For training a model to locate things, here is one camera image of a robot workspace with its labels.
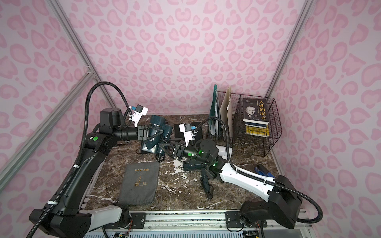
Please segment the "grey hair dryer pouch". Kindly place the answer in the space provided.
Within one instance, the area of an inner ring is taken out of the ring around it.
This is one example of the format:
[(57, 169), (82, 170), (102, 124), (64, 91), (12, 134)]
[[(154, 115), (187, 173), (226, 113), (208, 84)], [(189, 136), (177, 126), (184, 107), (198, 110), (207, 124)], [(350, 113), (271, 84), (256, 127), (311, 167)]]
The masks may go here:
[(127, 164), (119, 194), (122, 205), (152, 203), (155, 198), (160, 165), (158, 162)]

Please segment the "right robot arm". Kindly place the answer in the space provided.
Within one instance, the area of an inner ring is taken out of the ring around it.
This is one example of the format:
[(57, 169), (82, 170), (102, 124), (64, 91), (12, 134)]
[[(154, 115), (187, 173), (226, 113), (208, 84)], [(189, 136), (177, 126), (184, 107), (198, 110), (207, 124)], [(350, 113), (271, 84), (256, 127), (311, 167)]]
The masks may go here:
[(288, 178), (259, 175), (244, 170), (232, 162), (230, 146), (221, 152), (214, 141), (196, 139), (206, 120), (197, 126), (180, 124), (179, 132), (184, 135), (185, 144), (175, 147), (173, 156), (184, 159), (185, 171), (200, 170), (204, 187), (210, 179), (231, 183), (261, 198), (260, 201), (246, 201), (240, 214), (249, 222), (274, 220), (279, 225), (293, 229), (296, 223), (316, 224), (323, 219), (320, 205), (308, 195), (297, 191)]

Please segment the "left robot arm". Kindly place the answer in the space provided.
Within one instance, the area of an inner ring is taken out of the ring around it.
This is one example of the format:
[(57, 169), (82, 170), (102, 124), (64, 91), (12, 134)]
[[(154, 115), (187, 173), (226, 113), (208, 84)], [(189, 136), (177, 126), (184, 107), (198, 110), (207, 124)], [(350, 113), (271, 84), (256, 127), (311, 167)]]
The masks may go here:
[(89, 231), (106, 225), (99, 212), (81, 213), (82, 199), (100, 165), (119, 141), (147, 141), (147, 126), (128, 127), (125, 113), (118, 108), (108, 108), (100, 113), (100, 123), (88, 133), (89, 105), (94, 91), (102, 86), (113, 87), (125, 101), (122, 91), (111, 82), (99, 82), (91, 87), (85, 100), (84, 126), (78, 156), (64, 181), (42, 209), (34, 209), (29, 221), (33, 227), (27, 234), (34, 236), (38, 229), (58, 238), (82, 238)]

